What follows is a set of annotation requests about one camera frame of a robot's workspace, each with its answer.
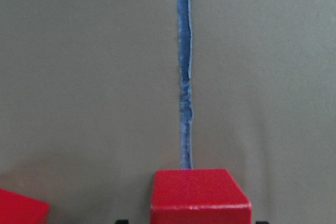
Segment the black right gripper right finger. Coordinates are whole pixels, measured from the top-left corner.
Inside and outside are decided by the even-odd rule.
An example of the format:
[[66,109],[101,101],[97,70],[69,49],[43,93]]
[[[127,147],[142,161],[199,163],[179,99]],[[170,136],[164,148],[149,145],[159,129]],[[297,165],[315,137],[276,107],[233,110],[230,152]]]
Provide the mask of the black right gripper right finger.
[[256,224],[269,224],[269,222],[265,220],[257,220]]

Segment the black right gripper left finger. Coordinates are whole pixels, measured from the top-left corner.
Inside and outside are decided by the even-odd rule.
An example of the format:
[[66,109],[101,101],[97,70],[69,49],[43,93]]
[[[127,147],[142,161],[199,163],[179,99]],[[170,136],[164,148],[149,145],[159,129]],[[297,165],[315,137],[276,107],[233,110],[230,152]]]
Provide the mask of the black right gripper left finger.
[[129,224],[128,219],[118,219],[115,221],[115,224]]

